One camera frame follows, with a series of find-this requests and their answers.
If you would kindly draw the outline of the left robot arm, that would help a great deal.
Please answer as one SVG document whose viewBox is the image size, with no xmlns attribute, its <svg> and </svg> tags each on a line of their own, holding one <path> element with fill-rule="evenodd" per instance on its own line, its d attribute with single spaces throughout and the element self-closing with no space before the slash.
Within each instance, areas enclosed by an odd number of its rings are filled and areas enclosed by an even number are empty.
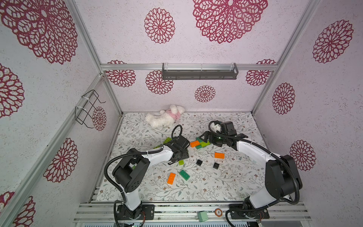
<svg viewBox="0 0 363 227">
<path fill-rule="evenodd" d="M 126 211 L 134 212 L 141 208 L 138 188 L 147 170 L 159 163 L 172 165 L 188 159 L 189 145 L 185 137 L 178 136 L 152 150 L 141 152 L 132 148 L 105 165 L 104 176 L 121 193 Z"/>
</svg>

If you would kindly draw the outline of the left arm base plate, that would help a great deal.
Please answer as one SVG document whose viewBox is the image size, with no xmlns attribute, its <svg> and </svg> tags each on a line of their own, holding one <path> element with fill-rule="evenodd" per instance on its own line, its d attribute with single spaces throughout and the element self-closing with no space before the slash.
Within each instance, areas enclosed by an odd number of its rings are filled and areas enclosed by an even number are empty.
<svg viewBox="0 0 363 227">
<path fill-rule="evenodd" d="M 114 215 L 116 220 L 153 220 L 155 214 L 154 204 L 141 204 L 131 211 L 125 204 L 118 205 Z"/>
</svg>

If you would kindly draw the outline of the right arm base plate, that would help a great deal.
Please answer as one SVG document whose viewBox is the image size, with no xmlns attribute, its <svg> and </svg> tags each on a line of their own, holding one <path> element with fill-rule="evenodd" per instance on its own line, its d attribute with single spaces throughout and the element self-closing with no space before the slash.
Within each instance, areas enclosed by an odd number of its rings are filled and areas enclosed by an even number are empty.
<svg viewBox="0 0 363 227">
<path fill-rule="evenodd" d="M 244 208 L 242 204 L 230 204 L 229 210 L 232 219 L 269 219 L 267 209 Z"/>
</svg>

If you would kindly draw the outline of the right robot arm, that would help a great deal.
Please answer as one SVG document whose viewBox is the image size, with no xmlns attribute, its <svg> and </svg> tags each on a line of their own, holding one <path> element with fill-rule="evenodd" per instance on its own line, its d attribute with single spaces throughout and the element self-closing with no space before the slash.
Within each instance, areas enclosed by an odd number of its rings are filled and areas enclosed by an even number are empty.
<svg viewBox="0 0 363 227">
<path fill-rule="evenodd" d="M 231 121 L 211 121 L 208 130 L 199 137 L 203 142 L 222 147 L 227 145 L 245 154 L 265 169 L 265 183 L 262 189 L 245 199 L 245 211 L 260 211 L 280 202 L 296 205 L 300 201 L 303 187 L 294 159 L 281 156 L 248 140 L 248 136 L 237 133 Z"/>
</svg>

